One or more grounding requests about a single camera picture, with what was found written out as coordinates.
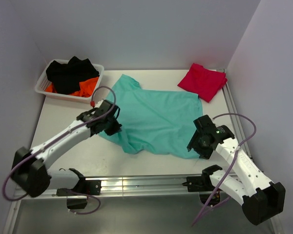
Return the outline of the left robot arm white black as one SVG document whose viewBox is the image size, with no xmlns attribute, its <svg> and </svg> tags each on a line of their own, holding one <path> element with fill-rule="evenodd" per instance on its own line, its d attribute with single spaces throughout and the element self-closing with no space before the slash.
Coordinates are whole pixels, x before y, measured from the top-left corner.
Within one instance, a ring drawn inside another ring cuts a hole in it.
<svg viewBox="0 0 293 234">
<path fill-rule="evenodd" d="M 14 157 L 11 179 L 30 197 L 38 197 L 47 189 L 79 195 L 86 191 L 85 176 L 74 168 L 51 171 L 50 167 L 80 142 L 105 132 L 108 136 L 121 131 L 117 121 L 120 107 L 108 100 L 79 114 L 63 131 L 48 141 L 27 149 L 19 148 Z"/>
</svg>

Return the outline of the teal t-shirt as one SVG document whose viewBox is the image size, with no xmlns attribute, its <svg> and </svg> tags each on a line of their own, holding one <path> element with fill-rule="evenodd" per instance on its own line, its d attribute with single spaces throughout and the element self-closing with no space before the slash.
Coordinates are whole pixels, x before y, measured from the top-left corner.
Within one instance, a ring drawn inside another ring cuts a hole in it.
<svg viewBox="0 0 293 234">
<path fill-rule="evenodd" d="M 196 127 L 194 120 L 203 115 L 203 106 L 196 94 L 184 91 L 144 90 L 138 81 L 122 75 L 112 87 L 107 100 L 116 100 L 120 107 L 118 122 L 121 131 L 100 137 L 122 147 L 128 154 L 142 150 L 156 155 L 191 159 L 188 151 Z"/>
</svg>

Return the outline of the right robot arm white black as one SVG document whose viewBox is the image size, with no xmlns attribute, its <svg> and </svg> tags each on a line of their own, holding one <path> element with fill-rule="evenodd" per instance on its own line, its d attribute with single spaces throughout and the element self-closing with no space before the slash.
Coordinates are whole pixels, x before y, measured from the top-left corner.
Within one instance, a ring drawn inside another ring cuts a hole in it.
<svg viewBox="0 0 293 234">
<path fill-rule="evenodd" d="M 196 130 L 187 150 L 194 150 L 202 159 L 216 152 L 229 164 L 226 171 L 218 165 L 209 166 L 200 176 L 188 176 L 183 183 L 189 192 L 211 192 L 196 221 L 206 213 L 207 206 L 222 204 L 219 191 L 238 202 L 253 225 L 283 212 L 285 187 L 274 183 L 254 164 L 226 125 L 216 126 L 208 115 L 197 118 L 194 125 Z"/>
</svg>

